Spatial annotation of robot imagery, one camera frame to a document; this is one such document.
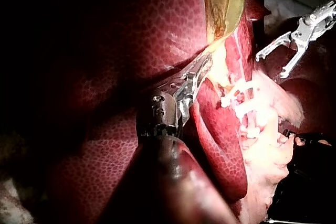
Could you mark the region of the right arm instrument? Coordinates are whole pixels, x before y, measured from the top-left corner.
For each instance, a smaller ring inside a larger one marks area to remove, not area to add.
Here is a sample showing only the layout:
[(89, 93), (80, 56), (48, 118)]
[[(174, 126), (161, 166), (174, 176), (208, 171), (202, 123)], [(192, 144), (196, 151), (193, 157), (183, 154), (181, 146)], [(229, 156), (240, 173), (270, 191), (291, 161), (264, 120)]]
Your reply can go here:
[(306, 50), (310, 41), (317, 40), (334, 25), (335, 0), (328, 0), (299, 19), (297, 29), (290, 34), (290, 48)]

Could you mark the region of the left arm instrument jaw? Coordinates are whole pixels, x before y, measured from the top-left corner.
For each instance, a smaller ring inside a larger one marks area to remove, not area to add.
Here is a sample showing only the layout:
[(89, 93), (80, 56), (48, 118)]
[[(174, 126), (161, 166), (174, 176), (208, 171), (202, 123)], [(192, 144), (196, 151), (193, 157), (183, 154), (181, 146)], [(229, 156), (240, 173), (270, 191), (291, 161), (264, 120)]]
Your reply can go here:
[(212, 58), (211, 57), (205, 57), (204, 59), (198, 61), (195, 66), (193, 67), (193, 87), (192, 87), (192, 91), (193, 91), (193, 95), (197, 95), (199, 92), (199, 89), (204, 81), (204, 79), (206, 78), (206, 76), (208, 75), (208, 73), (211, 70), (212, 67)]
[(182, 71), (182, 78), (198, 78), (202, 72), (212, 66), (212, 54), (210, 52), (199, 54)]

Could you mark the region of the right arm instrument jaw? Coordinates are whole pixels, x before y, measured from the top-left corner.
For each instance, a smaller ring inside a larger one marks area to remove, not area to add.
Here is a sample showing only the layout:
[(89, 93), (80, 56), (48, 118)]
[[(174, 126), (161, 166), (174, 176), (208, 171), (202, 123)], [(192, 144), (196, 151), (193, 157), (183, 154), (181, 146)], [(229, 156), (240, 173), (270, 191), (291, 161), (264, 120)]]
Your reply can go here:
[(300, 49), (295, 53), (290, 61), (284, 67), (282, 67), (282, 70), (279, 74), (280, 78), (287, 78), (289, 76), (289, 74), (292, 72), (293, 68), (297, 65), (305, 52), (305, 49)]
[(255, 60), (259, 62), (260, 59), (266, 59), (266, 57), (279, 46), (290, 47), (290, 44), (291, 44), (291, 32), (289, 31), (279, 36), (278, 38), (273, 40), (269, 45), (267, 45), (262, 50), (257, 52), (255, 55)]

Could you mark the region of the left arm instrument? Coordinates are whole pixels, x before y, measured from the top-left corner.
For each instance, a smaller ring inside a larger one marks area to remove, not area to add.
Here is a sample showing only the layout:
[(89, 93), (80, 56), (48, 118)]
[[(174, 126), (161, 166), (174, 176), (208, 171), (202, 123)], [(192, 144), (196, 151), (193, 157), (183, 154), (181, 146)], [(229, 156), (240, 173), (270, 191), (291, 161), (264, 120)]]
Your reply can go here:
[(140, 103), (136, 117), (138, 139), (168, 135), (181, 140), (196, 88), (195, 73), (169, 77), (155, 87)]

